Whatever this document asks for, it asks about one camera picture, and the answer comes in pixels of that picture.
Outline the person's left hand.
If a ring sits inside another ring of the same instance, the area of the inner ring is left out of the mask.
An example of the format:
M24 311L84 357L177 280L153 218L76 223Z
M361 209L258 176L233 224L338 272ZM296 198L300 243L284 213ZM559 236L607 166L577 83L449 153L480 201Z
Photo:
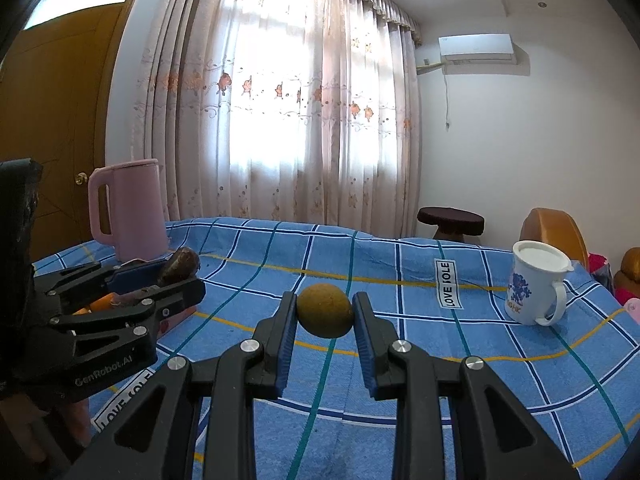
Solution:
M24 394L1 401L1 417L27 458L37 463L52 458L58 465L67 466L67 456L43 422L47 414ZM62 416L63 426L74 442L88 448L92 439L89 400L61 406L54 414Z

